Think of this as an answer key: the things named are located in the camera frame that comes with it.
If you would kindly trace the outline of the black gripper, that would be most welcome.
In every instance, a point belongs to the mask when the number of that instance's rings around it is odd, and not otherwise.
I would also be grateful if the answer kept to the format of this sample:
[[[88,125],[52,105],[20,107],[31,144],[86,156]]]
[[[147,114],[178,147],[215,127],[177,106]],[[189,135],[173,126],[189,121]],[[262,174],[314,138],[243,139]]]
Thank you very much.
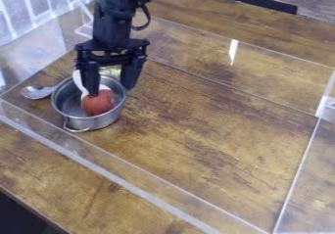
[[[130,39],[124,46],[108,46],[88,40],[75,46],[78,57],[74,66],[80,70],[83,85],[92,96],[100,90],[100,66],[122,65],[120,83],[127,89],[137,86],[147,62],[147,39]]]

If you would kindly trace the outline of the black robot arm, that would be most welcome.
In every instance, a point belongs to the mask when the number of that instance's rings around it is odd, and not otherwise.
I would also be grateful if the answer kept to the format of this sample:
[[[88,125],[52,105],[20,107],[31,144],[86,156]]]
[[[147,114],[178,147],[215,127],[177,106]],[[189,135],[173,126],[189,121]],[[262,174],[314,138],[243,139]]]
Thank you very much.
[[[100,68],[122,65],[120,83],[133,89],[147,61],[147,39],[131,38],[131,31],[146,29],[151,0],[98,0],[94,19],[94,39],[75,46],[75,67],[91,95],[100,90]]]

